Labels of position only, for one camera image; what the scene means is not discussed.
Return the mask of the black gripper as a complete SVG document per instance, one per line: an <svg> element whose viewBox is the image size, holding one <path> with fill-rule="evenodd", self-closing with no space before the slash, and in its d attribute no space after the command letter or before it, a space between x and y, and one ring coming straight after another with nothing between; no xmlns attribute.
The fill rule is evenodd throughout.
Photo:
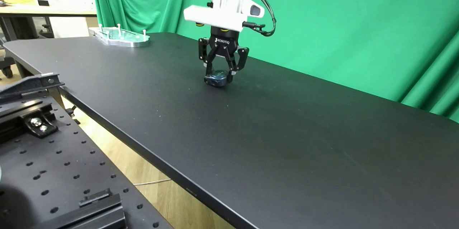
<svg viewBox="0 0 459 229"><path fill-rule="evenodd" d="M213 68L213 61L217 56L223 56L227 61L229 71L226 81L232 81L234 75L245 67L249 49L239 48L239 35L238 31L211 27L211 37L198 40L199 59L205 66L206 76L217 75L217 71ZM236 52L239 56L238 62L235 58Z"/></svg>

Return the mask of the dark blue measuring tape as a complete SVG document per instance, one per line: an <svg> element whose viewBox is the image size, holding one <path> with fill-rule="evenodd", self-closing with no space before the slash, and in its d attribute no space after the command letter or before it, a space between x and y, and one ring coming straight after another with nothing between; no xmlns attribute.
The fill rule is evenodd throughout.
<svg viewBox="0 0 459 229"><path fill-rule="evenodd" d="M228 72L225 70L213 70L210 74L205 75L206 84L213 87L225 87L227 85Z"/></svg>

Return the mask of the metal plate with white pegs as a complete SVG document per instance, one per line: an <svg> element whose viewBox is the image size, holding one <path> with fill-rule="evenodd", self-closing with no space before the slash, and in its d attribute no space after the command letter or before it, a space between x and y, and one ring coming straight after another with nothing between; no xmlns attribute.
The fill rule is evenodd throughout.
<svg viewBox="0 0 459 229"><path fill-rule="evenodd" d="M88 32L90 36L94 36L107 46L136 48L150 44L150 36L146 35L146 30L142 33L128 31L122 29L120 24L116 27L99 25L97 28L88 28Z"/></svg>

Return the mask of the green curtain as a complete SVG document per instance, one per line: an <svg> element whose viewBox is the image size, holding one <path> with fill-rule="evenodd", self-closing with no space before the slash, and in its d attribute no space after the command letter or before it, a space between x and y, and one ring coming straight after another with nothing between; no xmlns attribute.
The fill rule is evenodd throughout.
<svg viewBox="0 0 459 229"><path fill-rule="evenodd" d="M250 56L459 123L459 0L267 0L276 31L249 29ZM98 22L208 37L183 10L210 0L95 0Z"/></svg>

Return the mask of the wooden desk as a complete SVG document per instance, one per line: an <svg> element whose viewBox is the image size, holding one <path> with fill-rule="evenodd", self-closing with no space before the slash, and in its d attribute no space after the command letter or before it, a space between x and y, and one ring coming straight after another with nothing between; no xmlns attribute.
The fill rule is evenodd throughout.
<svg viewBox="0 0 459 229"><path fill-rule="evenodd" d="M39 5L38 0L0 0L0 27L6 41L17 40L16 31L11 23L13 17L97 17L96 10L84 5L51 4Z"/></svg>

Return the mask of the black perforated robot stand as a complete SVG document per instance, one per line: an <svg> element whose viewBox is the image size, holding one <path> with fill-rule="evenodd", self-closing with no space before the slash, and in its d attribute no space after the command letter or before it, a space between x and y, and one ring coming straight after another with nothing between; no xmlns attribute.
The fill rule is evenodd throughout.
<svg viewBox="0 0 459 229"><path fill-rule="evenodd" d="M0 229L173 229L48 90L0 104ZM44 139L20 116L58 127Z"/></svg>

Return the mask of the office chair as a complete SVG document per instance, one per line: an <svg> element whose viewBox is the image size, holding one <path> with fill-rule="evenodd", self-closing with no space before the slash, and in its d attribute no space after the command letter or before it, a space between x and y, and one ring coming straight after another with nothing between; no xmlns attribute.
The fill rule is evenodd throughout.
<svg viewBox="0 0 459 229"><path fill-rule="evenodd" d="M11 65L13 64L15 64L14 59L6 54L5 49L0 47L0 72L2 72L6 78L13 77L13 71L11 69Z"/></svg>

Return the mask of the black corner bracket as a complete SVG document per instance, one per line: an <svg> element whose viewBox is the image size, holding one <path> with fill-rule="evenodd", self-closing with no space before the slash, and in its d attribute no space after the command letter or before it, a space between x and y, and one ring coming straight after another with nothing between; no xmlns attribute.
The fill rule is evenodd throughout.
<svg viewBox="0 0 459 229"><path fill-rule="evenodd" d="M38 139L44 139L58 131L58 127L53 125L41 111L28 113L20 118L26 131Z"/></svg>

